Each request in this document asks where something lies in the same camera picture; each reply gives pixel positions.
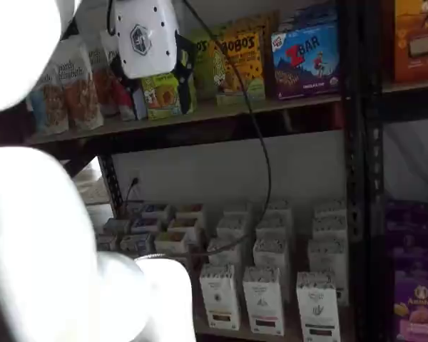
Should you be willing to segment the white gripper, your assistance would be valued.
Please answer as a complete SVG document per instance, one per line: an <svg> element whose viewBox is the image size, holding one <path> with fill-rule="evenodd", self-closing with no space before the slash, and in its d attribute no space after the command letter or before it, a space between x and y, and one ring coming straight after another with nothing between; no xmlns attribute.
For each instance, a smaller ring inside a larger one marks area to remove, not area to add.
<svg viewBox="0 0 428 342"><path fill-rule="evenodd" d="M133 94L136 78L169 73L178 82L180 111L193 107L193 70L197 47L178 31L175 9L170 0L129 0L114 3L114 20L119 56L110 67L119 83Z"/></svg>

